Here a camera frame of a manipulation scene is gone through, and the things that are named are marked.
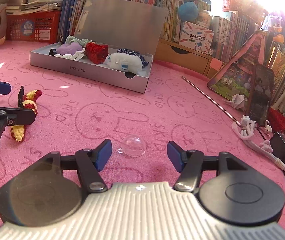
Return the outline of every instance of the white string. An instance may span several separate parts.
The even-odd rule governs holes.
[[[250,120],[250,121],[245,120],[244,121],[244,117],[243,117],[243,119],[241,120],[241,123],[244,123],[245,127],[243,129],[241,129],[240,133],[238,131],[238,126],[237,126],[236,122],[232,123],[232,129],[236,133],[236,135],[238,135],[238,137],[240,139],[242,139],[244,144],[246,144],[252,150],[265,155],[267,158],[269,158],[271,161],[273,161],[273,163],[275,163],[275,165],[278,168],[285,171],[285,163],[283,163],[281,159],[277,158],[275,155],[272,154],[273,149],[270,146],[269,140],[265,140],[261,144],[261,147],[259,147],[252,140],[249,139],[252,136],[253,130],[256,127],[254,122],[252,120]]]

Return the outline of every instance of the drawer handle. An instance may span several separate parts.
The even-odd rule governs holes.
[[[184,49],[180,49],[180,48],[176,48],[176,47],[173,47],[173,46],[170,46],[174,52],[177,52],[179,54],[188,54],[190,53],[189,51],[186,51]]]

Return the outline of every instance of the red knitted item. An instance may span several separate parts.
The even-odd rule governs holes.
[[[98,45],[93,42],[87,43],[86,55],[95,64],[103,63],[108,56],[108,45]]]
[[[285,117],[277,110],[269,108],[268,121],[272,126],[273,132],[284,132],[285,131]]]

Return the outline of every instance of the black circular housing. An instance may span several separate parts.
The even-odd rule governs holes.
[[[63,220],[82,203],[80,188],[51,171],[19,174],[0,188],[3,222],[40,227]]]
[[[278,221],[285,205],[283,190],[254,169],[224,171],[200,187],[198,199],[219,220],[247,227]]]

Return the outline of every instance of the box lid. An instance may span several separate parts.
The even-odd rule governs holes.
[[[155,55],[167,12],[127,0],[87,0],[74,36]]]

